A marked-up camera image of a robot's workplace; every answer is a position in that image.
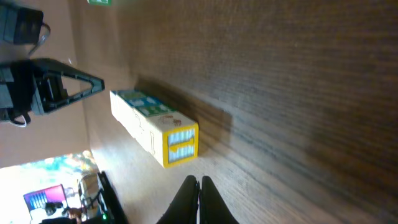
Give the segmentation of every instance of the wood grain surface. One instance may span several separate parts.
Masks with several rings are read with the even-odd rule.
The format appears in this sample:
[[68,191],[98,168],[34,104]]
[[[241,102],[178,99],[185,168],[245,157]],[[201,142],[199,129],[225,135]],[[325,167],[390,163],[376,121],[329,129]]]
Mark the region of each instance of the wood grain surface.
[[[91,149],[131,223],[155,223],[188,174],[240,223],[398,222],[397,1],[71,0]],[[163,169],[111,115],[139,87],[200,125],[199,158]]]

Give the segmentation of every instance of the cardboard box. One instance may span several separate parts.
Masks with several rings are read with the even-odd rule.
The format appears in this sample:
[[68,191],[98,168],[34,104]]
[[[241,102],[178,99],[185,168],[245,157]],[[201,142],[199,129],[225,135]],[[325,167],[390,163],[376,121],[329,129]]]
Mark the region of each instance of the cardboard box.
[[113,116],[163,167],[198,157],[198,123],[138,90],[110,95]]

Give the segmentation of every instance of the wall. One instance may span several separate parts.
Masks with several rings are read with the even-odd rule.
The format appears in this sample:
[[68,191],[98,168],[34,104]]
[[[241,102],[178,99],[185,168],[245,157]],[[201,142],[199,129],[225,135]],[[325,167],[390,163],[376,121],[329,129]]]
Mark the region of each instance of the wall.
[[[63,63],[75,65],[75,45],[67,0],[20,1],[44,12],[44,21],[52,33],[46,43],[34,54],[50,57]],[[10,51],[10,46],[0,43],[0,52]],[[19,48],[14,58],[24,57],[26,50]],[[69,92],[79,91],[79,83],[64,80]],[[89,149],[85,115],[82,102],[70,105],[46,116],[34,116],[27,128],[0,124],[0,168],[37,161],[67,153]]]

